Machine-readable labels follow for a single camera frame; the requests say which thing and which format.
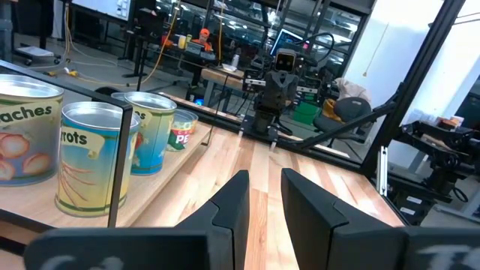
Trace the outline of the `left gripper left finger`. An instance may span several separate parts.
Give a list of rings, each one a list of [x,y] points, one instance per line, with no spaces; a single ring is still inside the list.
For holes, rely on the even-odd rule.
[[[249,172],[239,170],[207,202],[175,227],[205,232],[208,258],[205,269],[242,270],[245,267],[249,220]]]

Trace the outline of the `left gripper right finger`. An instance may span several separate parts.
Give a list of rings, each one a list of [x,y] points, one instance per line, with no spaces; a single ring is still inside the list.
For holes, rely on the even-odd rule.
[[[293,169],[281,170],[286,225],[300,269],[398,268],[401,229],[364,213]]]

